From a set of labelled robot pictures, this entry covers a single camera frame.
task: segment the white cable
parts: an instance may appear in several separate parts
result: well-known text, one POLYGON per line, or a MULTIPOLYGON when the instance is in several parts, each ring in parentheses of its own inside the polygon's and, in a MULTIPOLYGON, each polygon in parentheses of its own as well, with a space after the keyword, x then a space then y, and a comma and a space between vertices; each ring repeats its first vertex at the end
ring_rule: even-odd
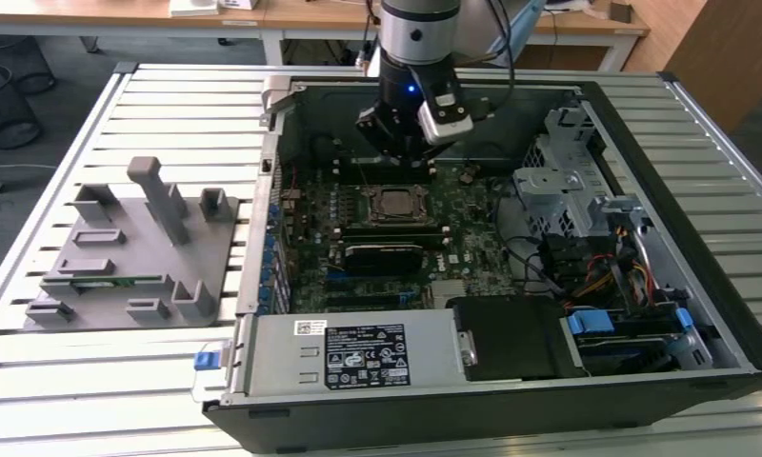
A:
POLYGON ((11 164, 0 165, 0 169, 56 169, 55 165, 41 165, 41 164, 11 164))

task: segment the motherboard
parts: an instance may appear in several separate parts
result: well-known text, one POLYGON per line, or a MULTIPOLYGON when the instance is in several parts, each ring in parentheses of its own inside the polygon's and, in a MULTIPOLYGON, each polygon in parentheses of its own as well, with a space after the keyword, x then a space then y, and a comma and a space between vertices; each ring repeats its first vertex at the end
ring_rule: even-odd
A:
POLYGON ((388 181, 362 165, 299 167, 286 180, 292 313, 445 308, 517 291, 491 223, 502 179, 455 163, 388 181))

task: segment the barcode sticker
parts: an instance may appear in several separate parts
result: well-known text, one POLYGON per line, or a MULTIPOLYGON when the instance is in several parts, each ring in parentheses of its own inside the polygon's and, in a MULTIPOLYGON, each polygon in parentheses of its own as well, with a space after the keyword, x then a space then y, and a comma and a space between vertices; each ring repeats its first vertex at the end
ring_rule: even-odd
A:
POLYGON ((294 321, 294 334, 296 336, 304 335, 324 335, 328 321, 294 321))
POLYGON ((224 26, 256 27, 256 21, 223 21, 224 26))

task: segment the white object on desk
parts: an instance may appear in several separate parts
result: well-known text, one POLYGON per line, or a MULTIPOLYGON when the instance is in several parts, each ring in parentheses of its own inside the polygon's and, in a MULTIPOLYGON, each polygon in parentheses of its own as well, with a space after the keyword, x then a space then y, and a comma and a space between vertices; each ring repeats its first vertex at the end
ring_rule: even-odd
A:
POLYGON ((259 0, 220 0, 220 6, 238 10, 254 10, 259 0))
POLYGON ((218 0, 169 0, 169 16, 208 16, 218 14, 218 0))

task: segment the wooden desk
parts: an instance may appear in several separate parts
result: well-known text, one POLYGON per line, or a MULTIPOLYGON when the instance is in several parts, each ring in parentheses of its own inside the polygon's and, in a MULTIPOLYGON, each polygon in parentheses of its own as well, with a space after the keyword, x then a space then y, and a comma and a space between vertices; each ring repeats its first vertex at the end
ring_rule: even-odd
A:
MULTIPOLYGON (((0 0, 0 33, 32 35, 259 38, 270 65, 282 65, 283 39, 360 40, 364 7, 339 0, 262 0, 256 10, 216 16, 168 16, 169 0, 0 0)), ((608 49, 599 70, 621 70, 642 22, 622 24, 582 12, 542 17, 530 45, 608 49)))

